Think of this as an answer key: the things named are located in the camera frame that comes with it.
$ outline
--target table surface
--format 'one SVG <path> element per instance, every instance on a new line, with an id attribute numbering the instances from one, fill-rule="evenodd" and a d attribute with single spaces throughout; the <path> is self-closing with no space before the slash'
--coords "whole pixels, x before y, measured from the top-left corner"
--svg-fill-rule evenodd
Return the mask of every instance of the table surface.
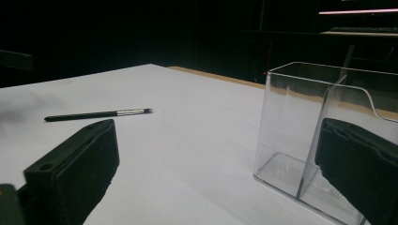
<path id="1" fill-rule="evenodd" d="M 120 166 L 85 224 L 332 224 L 253 178 L 264 89 L 144 65 L 0 89 L 0 183 L 80 128 L 115 117 Z"/>

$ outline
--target dark background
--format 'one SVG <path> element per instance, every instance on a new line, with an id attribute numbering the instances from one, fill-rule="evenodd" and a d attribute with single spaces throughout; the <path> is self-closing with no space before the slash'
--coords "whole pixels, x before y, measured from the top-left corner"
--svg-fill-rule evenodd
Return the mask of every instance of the dark background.
<path id="1" fill-rule="evenodd" d="M 292 61 L 342 66 L 350 44 L 351 67 L 398 72 L 395 37 L 320 36 L 370 23 L 320 17 L 318 7 L 318 0 L 1 1 L 0 50 L 31 54 L 33 70 L 0 67 L 0 86 L 142 64 L 264 83 L 265 71 Z M 398 24 L 387 17 L 375 25 Z"/>

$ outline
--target light strip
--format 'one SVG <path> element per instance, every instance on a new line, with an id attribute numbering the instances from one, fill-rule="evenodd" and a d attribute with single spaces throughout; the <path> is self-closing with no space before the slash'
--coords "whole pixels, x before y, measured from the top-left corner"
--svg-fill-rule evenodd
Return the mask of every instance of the light strip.
<path id="1" fill-rule="evenodd" d="M 371 10 L 348 10 L 348 11 L 321 11 L 321 12 L 319 12 L 319 15 L 358 14 L 358 13 L 385 13 L 385 12 L 398 12 L 398 8 L 371 9 Z"/>

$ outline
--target acrylic divider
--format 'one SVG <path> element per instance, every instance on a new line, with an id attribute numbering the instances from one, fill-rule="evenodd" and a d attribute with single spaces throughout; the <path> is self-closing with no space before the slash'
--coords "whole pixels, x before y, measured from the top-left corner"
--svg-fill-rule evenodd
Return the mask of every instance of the acrylic divider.
<path id="1" fill-rule="evenodd" d="M 314 164 L 320 123 L 325 117 L 344 120 L 396 143 L 394 118 L 382 114 L 397 114 L 398 109 L 391 106 L 398 97 L 392 89 L 375 85 L 396 78 L 394 74 L 306 63 L 271 70 L 254 177 L 337 223 L 362 224 L 360 212 Z"/>

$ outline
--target transparent acrylic box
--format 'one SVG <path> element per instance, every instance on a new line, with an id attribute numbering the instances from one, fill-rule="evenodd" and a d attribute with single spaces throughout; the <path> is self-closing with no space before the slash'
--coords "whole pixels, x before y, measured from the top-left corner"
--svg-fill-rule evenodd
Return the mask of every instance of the transparent acrylic box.
<path id="1" fill-rule="evenodd" d="M 398 75 L 291 63 L 268 72 L 254 177 L 341 224 L 369 224 L 314 163 L 324 118 L 397 144 Z"/>

